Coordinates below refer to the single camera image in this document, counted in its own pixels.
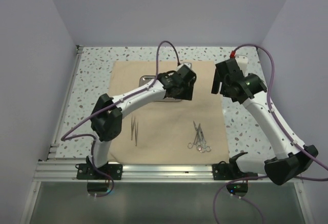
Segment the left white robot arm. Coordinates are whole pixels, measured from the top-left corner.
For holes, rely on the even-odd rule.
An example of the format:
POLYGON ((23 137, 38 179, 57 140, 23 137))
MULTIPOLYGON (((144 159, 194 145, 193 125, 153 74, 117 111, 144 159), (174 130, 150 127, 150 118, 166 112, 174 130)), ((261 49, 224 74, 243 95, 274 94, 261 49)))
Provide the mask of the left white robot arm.
POLYGON ((122 120, 135 110, 166 98, 192 100, 197 76, 191 63, 180 64, 176 70, 159 73, 153 81, 121 95, 98 98, 90 121, 96 136, 92 145, 88 172, 95 179, 106 175, 108 152, 113 139, 122 130, 122 120))

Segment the steel surgical scissors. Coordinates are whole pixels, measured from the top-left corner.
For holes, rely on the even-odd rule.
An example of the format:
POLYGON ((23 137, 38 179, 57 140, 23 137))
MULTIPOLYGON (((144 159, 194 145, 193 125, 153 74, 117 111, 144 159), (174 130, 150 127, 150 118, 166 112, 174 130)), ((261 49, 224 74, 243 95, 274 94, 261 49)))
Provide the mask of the steel surgical scissors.
POLYGON ((196 149, 200 153, 204 153, 205 152, 205 145, 204 145, 203 140, 202 140, 201 135, 200 135, 200 124, 196 125, 196 122, 193 122, 193 124, 194 124, 194 128, 195 128, 195 131, 196 131, 195 140, 193 142, 193 145, 196 147, 196 149))

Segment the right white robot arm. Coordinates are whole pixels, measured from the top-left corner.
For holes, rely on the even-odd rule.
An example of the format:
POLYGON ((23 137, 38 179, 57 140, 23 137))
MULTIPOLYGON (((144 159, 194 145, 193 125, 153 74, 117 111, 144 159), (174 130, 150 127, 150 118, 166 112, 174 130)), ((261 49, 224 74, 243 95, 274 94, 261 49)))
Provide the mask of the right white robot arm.
POLYGON ((275 156, 264 160, 241 152, 228 163, 213 165, 213 170, 232 179, 262 174, 279 186, 307 170, 318 150, 314 145, 307 146, 285 122, 267 96, 262 79, 252 73, 244 75, 234 57, 215 67, 211 92, 243 105, 266 135, 275 156))

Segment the steel forceps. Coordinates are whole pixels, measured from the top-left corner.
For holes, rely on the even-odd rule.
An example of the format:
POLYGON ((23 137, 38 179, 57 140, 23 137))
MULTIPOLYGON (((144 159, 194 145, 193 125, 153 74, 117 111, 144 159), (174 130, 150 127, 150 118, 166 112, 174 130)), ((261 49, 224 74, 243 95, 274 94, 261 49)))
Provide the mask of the steel forceps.
POLYGON ((133 140, 134 129, 135 129, 135 117, 132 115, 131 116, 131 140, 133 140))

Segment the beige cloth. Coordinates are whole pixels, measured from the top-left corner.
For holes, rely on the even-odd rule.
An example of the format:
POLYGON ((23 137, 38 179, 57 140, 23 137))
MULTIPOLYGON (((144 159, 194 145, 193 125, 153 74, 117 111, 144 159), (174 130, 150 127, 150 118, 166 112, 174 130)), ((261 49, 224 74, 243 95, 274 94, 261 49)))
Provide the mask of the beige cloth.
POLYGON ((197 75, 191 101, 149 103, 122 121, 121 133, 112 141, 108 160, 121 164, 203 165, 229 159, 229 149, 221 98, 211 93, 215 65, 212 61, 193 62, 197 75), (131 116, 138 121, 138 143, 135 132, 131 140, 131 116), (201 125, 211 152, 200 153, 188 148, 201 125))

